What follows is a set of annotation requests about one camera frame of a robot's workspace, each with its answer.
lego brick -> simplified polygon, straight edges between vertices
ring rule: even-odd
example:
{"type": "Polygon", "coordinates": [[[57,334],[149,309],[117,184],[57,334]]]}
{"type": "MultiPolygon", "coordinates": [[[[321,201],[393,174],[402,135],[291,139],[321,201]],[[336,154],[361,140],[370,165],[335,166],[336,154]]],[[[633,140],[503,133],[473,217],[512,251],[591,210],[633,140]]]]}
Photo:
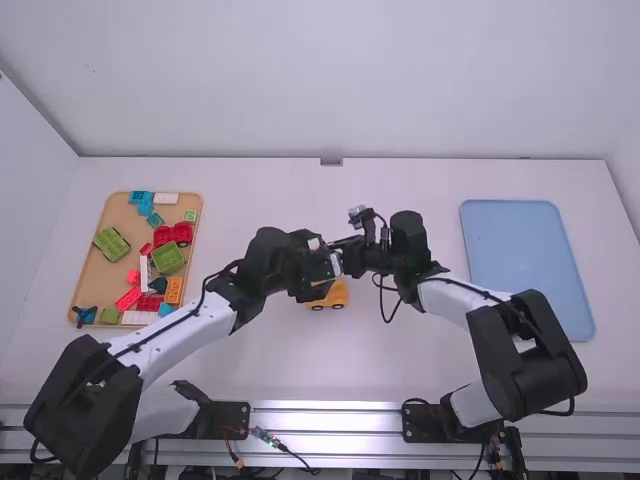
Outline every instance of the lego brick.
{"type": "Polygon", "coordinates": [[[193,242],[193,227],[187,222],[176,223],[171,233],[173,233],[173,240],[179,247],[186,247],[193,242]]]}
{"type": "Polygon", "coordinates": [[[147,217],[147,223],[156,229],[159,226],[164,225],[164,218],[158,215],[158,212],[154,212],[147,217]]]}
{"type": "Polygon", "coordinates": [[[138,209],[138,215],[143,217],[148,217],[153,213],[153,203],[151,202],[138,202],[136,208],[138,209]]]}
{"type": "Polygon", "coordinates": [[[164,301],[169,304],[180,303],[182,296],[182,277],[169,277],[167,292],[164,294],[164,301]]]}
{"type": "Polygon", "coordinates": [[[129,285],[140,285],[140,272],[135,268],[129,270],[129,273],[127,274],[127,283],[129,285]]]}
{"type": "Polygon", "coordinates": [[[142,296],[136,305],[136,310],[143,312],[157,312],[162,303],[163,297],[142,296]]]}
{"type": "Polygon", "coordinates": [[[114,263],[131,250],[129,243],[113,227],[105,228],[96,233],[93,236],[93,244],[100,249],[107,260],[114,263]]]}
{"type": "Polygon", "coordinates": [[[107,307],[100,312],[100,323],[117,325],[120,321],[120,311],[115,307],[107,307]]]}
{"type": "Polygon", "coordinates": [[[161,275],[175,273],[187,263],[176,242],[169,242],[156,248],[151,252],[151,258],[153,258],[153,263],[161,275]]]}
{"type": "Polygon", "coordinates": [[[129,194],[129,205],[137,205],[140,202],[151,203],[153,193],[146,190],[134,190],[129,194]]]}
{"type": "Polygon", "coordinates": [[[160,295],[164,295],[167,291],[167,279],[166,277],[158,277],[155,280],[149,282],[149,288],[155,290],[160,295]]]}
{"type": "Polygon", "coordinates": [[[191,223],[195,225],[198,221],[198,211],[197,210],[185,210],[182,215],[182,220],[187,223],[191,223]]]}
{"type": "Polygon", "coordinates": [[[160,308],[158,309],[158,315],[160,316],[160,318],[162,318],[162,317],[166,317],[167,315],[175,311],[176,311],[176,307],[173,307],[168,303],[162,302],[160,304],[160,308]]]}
{"type": "Polygon", "coordinates": [[[153,203],[160,205],[175,205],[180,198],[179,193],[156,193],[153,196],[153,203]]]}
{"type": "Polygon", "coordinates": [[[171,230],[171,227],[163,225],[153,231],[153,248],[166,245],[171,240],[173,240],[173,231],[171,230]]]}
{"type": "Polygon", "coordinates": [[[149,282],[151,281],[151,264],[149,257],[140,255],[140,290],[142,293],[149,291],[149,282]]]}
{"type": "Polygon", "coordinates": [[[149,242],[147,242],[142,246],[142,248],[139,251],[140,251],[140,255],[149,256],[149,255],[151,255],[151,251],[152,250],[153,250],[153,245],[151,245],[149,242]]]}
{"type": "Polygon", "coordinates": [[[122,315],[120,325],[151,325],[160,317],[156,312],[138,312],[137,310],[127,310],[122,315]]]}
{"type": "Polygon", "coordinates": [[[80,308],[74,305],[71,307],[71,310],[77,313],[76,324],[78,325],[78,328],[82,328],[82,325],[91,325],[95,322],[98,307],[93,306],[89,308],[80,308]]]}
{"type": "Polygon", "coordinates": [[[136,303],[141,296],[142,291],[140,290],[140,287],[135,286],[116,301],[116,308],[121,312],[124,312],[136,303]]]}

red lego brick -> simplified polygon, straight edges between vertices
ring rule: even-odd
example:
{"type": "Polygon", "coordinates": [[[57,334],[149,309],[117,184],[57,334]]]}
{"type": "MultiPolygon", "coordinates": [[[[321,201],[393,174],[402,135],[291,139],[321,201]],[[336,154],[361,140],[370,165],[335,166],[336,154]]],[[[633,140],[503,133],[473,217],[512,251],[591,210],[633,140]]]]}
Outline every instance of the red lego brick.
{"type": "Polygon", "coordinates": [[[153,248],[156,249],[173,240],[171,227],[162,225],[153,231],[153,248]]]}
{"type": "Polygon", "coordinates": [[[140,255],[146,255],[148,257],[149,255],[151,255],[152,251],[153,251],[153,245],[147,242],[140,249],[140,255]]]}
{"type": "Polygon", "coordinates": [[[133,270],[129,270],[127,274],[127,283],[130,285],[140,285],[140,272],[135,268],[133,270]]]}
{"type": "Polygon", "coordinates": [[[142,292],[140,291],[140,287],[135,286],[116,301],[116,308],[124,312],[136,303],[141,296],[142,292]]]}
{"type": "Polygon", "coordinates": [[[193,242],[193,227],[187,222],[178,222],[173,227],[173,240],[179,247],[186,247],[193,242]]]}
{"type": "Polygon", "coordinates": [[[136,310],[143,312],[157,312],[160,310],[160,304],[162,302],[164,302],[164,297],[141,297],[140,300],[138,300],[136,310]]]}

green lego brick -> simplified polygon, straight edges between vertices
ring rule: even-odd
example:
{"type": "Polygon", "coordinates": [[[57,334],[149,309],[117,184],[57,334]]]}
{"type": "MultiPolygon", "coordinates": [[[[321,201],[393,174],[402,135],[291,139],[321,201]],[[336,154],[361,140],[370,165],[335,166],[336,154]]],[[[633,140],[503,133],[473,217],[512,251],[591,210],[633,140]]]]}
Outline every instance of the green lego brick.
{"type": "Polygon", "coordinates": [[[182,221],[183,222],[187,222],[187,223],[191,223],[192,225],[195,225],[197,220],[198,220],[198,211],[197,210],[185,210],[184,211],[184,215],[182,216],[182,221]]]}
{"type": "Polygon", "coordinates": [[[116,307],[107,307],[100,313],[100,323],[117,325],[120,321],[120,311],[116,307]]]}
{"type": "Polygon", "coordinates": [[[120,233],[108,227],[93,236],[93,244],[98,247],[110,262],[117,262],[131,250],[131,246],[120,233]]]}
{"type": "Polygon", "coordinates": [[[187,263],[176,242],[169,242],[166,245],[156,248],[151,252],[151,258],[156,269],[162,275],[170,275],[177,272],[187,263]]]}

white lego brick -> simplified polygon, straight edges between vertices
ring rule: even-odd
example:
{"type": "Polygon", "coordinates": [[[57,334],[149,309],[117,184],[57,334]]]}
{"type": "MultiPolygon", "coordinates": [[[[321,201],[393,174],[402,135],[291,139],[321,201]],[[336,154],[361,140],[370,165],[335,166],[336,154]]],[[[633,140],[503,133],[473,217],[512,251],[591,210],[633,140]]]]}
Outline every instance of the white lego brick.
{"type": "Polygon", "coordinates": [[[140,291],[143,293],[149,293],[154,291],[149,288],[149,282],[151,281],[151,263],[146,255],[140,255],[140,291]]]}
{"type": "Polygon", "coordinates": [[[156,193],[153,196],[153,203],[161,205],[175,205],[180,198],[179,193],[156,193]]]}
{"type": "Polygon", "coordinates": [[[138,312],[127,310],[122,314],[120,325],[151,325],[160,316],[156,312],[138,312]]]}
{"type": "Polygon", "coordinates": [[[138,314],[135,310],[127,310],[122,314],[120,325],[138,325],[138,314]]]}

blue tray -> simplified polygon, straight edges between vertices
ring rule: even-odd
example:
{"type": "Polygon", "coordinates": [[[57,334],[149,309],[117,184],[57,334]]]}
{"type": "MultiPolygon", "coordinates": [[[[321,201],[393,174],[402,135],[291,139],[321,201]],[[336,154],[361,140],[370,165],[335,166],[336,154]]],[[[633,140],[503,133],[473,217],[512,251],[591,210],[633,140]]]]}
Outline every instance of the blue tray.
{"type": "Polygon", "coordinates": [[[471,281],[544,293],[569,340],[596,327],[558,208],[546,201],[467,200],[460,207],[471,281]]]}

